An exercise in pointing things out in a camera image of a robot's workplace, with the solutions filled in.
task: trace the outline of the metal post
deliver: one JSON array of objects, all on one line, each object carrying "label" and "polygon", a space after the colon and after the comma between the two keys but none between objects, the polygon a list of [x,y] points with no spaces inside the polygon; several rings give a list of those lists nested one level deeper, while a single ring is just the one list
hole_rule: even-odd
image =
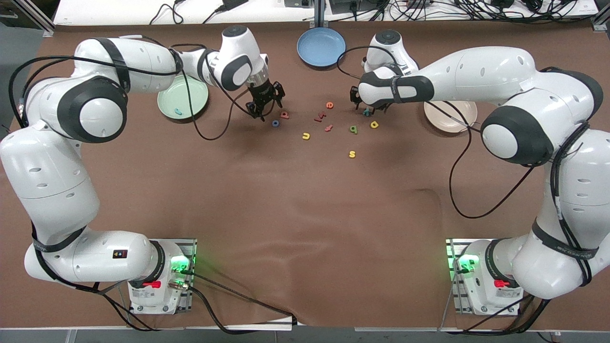
[{"label": "metal post", "polygon": [[314,20],[309,22],[309,27],[328,27],[328,20],[324,20],[326,0],[314,0]]},{"label": "metal post", "polygon": [[597,14],[591,18],[594,32],[606,32],[606,23],[610,19],[610,3],[605,5]]},{"label": "metal post", "polygon": [[44,37],[53,37],[53,32],[55,32],[55,24],[53,24],[53,20],[49,19],[49,17],[46,16],[46,14],[44,14],[31,0],[10,1],[19,7],[19,9],[34,23],[36,23],[38,27],[45,31],[43,34]]}]

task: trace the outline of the green plate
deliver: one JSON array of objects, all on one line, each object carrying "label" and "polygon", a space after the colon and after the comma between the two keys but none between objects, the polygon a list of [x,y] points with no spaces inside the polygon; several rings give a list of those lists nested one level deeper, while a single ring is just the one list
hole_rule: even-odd
[{"label": "green plate", "polygon": [[[207,85],[199,80],[188,77],[188,87],[191,93],[193,113],[196,115],[207,103]],[[191,117],[188,107],[187,85],[182,76],[176,77],[170,88],[159,92],[157,105],[164,115],[171,119],[183,120]]]}]

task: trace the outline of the white robotic arm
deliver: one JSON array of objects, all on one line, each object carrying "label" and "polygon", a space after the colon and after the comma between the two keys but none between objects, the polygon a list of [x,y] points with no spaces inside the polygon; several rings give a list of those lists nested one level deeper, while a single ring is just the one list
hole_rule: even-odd
[{"label": "white robotic arm", "polygon": [[[603,100],[594,79],[557,68],[537,71],[522,49],[483,47],[409,74],[395,63],[382,64],[362,76],[357,91],[359,98],[351,94],[356,104],[381,109],[419,101],[490,102],[498,107],[481,126],[487,150],[507,162],[544,165],[544,203],[530,233],[476,241],[459,262],[458,269],[467,270],[461,277],[475,314],[504,308],[522,295],[520,289],[542,299],[571,292],[586,283],[577,259],[589,264],[587,277],[608,265],[610,134],[587,129]],[[561,161],[561,168],[554,169],[553,161]],[[569,244],[566,225],[578,247]]]},{"label": "white robotic arm", "polygon": [[[246,39],[231,36],[236,32]],[[268,82],[261,76],[266,77],[267,63],[247,28],[226,29],[220,52],[213,53],[211,69],[219,80],[228,80],[221,87],[232,90],[253,79]],[[32,220],[26,271],[34,278],[73,287],[81,282],[130,281],[132,302],[145,313],[173,313],[179,290],[170,287],[184,282],[179,271],[188,268],[188,259],[168,241],[89,229],[99,199],[81,160],[81,144],[104,143],[121,134],[128,92],[165,90],[183,66],[189,76],[205,75],[201,51],[177,52],[126,38],[93,38],[79,44],[74,56],[107,65],[75,60],[69,78],[38,81],[25,96],[26,127],[0,143],[6,175]],[[236,68],[232,61],[240,59],[244,62]]]}]

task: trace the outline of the white plate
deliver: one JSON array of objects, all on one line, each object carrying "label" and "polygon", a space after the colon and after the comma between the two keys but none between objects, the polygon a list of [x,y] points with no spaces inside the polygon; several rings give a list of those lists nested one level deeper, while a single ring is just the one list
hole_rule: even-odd
[{"label": "white plate", "polygon": [[[448,115],[451,115],[453,118],[449,118],[441,111],[432,107],[432,105],[428,103],[424,103],[423,111],[426,114],[426,118],[432,125],[434,125],[437,129],[443,130],[445,132],[450,133],[458,133],[466,130],[464,125],[464,121],[462,117],[453,109],[453,107],[449,106],[443,101],[432,101],[433,104],[438,106],[440,109],[444,110]],[[476,122],[476,104],[472,101],[449,101],[453,106],[457,107],[457,109],[462,112],[464,118],[466,118],[466,122],[472,126],[474,122]]]}]

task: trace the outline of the brown leather tablecloth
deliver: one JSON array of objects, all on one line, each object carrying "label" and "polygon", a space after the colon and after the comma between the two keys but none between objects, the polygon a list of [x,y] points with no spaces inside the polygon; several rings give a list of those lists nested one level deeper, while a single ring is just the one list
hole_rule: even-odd
[{"label": "brown leather tablecloth", "polygon": [[[305,66],[296,41],[305,23],[250,24],[260,50],[270,57],[272,81],[286,91],[289,120],[279,128],[235,111],[227,134],[200,139],[192,125],[166,120],[156,95],[130,94],[128,123],[116,140],[86,144],[82,155],[101,200],[91,227],[127,230],[150,238],[196,237],[197,270],[207,264],[228,276],[206,275],[293,312],[307,325],[342,327],[438,327],[450,280],[448,237],[512,237],[529,231],[542,198],[536,170],[492,215],[466,220],[448,196],[450,167],[464,148],[465,134],[447,136],[431,127],[421,104],[396,104],[386,114],[362,115],[350,103],[356,80],[336,69]],[[60,27],[44,39],[39,55],[72,54],[89,37],[140,33],[163,44],[203,43],[219,48],[226,25],[154,27]],[[521,26],[500,23],[333,23],[348,47],[367,45],[383,29],[401,32],[409,54],[423,67],[451,52],[485,45],[528,50],[539,68],[555,65],[595,77],[610,92],[605,34],[588,24]],[[360,74],[366,50],[352,52],[342,67]],[[71,62],[40,76],[68,76]],[[215,135],[230,102],[217,88],[198,120]],[[243,104],[249,95],[240,102]],[[327,101],[334,109],[326,110]],[[493,109],[478,104],[481,122]],[[608,102],[592,126],[610,129]],[[314,121],[325,110],[322,123]],[[268,119],[279,117],[275,109]],[[372,120],[378,129],[368,127]],[[324,127],[333,125],[331,132]],[[358,127],[358,135],[349,126]],[[311,134],[304,141],[303,132]],[[356,158],[348,157],[349,151]],[[525,169],[491,156],[475,137],[457,167],[456,201],[468,214],[488,210]],[[0,173],[0,325],[67,327],[122,325],[101,298],[30,278],[23,255],[31,242],[27,214]],[[605,270],[593,282],[553,300],[534,326],[562,330],[610,330],[610,295]],[[277,319],[197,282],[224,323]],[[474,316],[450,313],[446,327],[466,327]],[[204,306],[148,317],[157,327],[211,325]],[[492,320],[501,327],[506,320]]]}]

